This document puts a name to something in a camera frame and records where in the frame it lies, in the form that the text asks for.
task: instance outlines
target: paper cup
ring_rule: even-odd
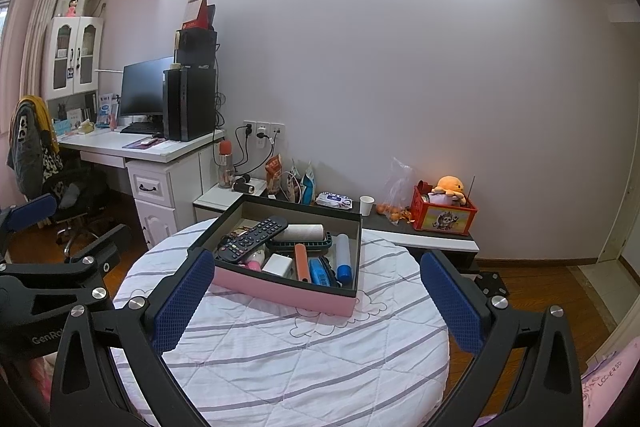
[[[371,207],[375,202],[376,200],[373,199],[371,196],[361,196],[360,197],[360,213],[363,216],[369,216],[369,214],[371,213]]]

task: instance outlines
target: pink storage box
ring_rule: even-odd
[[[270,273],[255,272],[220,259],[216,259],[213,283],[252,297],[294,308],[351,317],[356,305],[358,266],[360,265],[362,234],[360,214],[325,206],[308,206],[244,194],[212,223],[192,248],[203,247],[215,252],[223,236],[241,226],[244,220],[261,221],[270,216],[282,216],[290,225],[319,223],[334,237],[339,233],[345,233],[350,238],[353,273],[351,285],[341,288],[319,286],[310,282],[284,279]],[[308,252],[310,257],[318,254],[318,252]],[[332,264],[332,268],[335,271],[337,267]]]

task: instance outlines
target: white quilt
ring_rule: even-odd
[[[151,249],[130,269],[116,308],[148,295],[211,221]],[[126,357],[114,357],[133,405],[158,425]],[[211,285],[178,346],[163,356],[212,426],[415,427],[440,404],[447,328],[402,247],[362,234],[351,318],[309,312]]]

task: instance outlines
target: tile floor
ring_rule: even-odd
[[[640,287],[619,261],[579,267],[598,293],[617,324],[640,296]]]

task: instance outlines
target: yellow scarf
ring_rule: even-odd
[[[31,102],[36,108],[36,118],[38,119],[38,127],[40,131],[49,131],[51,135],[51,148],[53,152],[58,154],[60,152],[60,146],[58,145],[58,139],[56,138],[56,133],[53,131],[53,125],[51,124],[51,117],[49,116],[49,109],[47,109],[47,104],[43,99],[39,96],[33,96],[28,94],[20,99],[18,105],[15,107],[14,115],[11,118],[11,127],[9,127],[9,143],[14,142],[14,122],[15,115],[18,112],[18,107],[22,102]]]

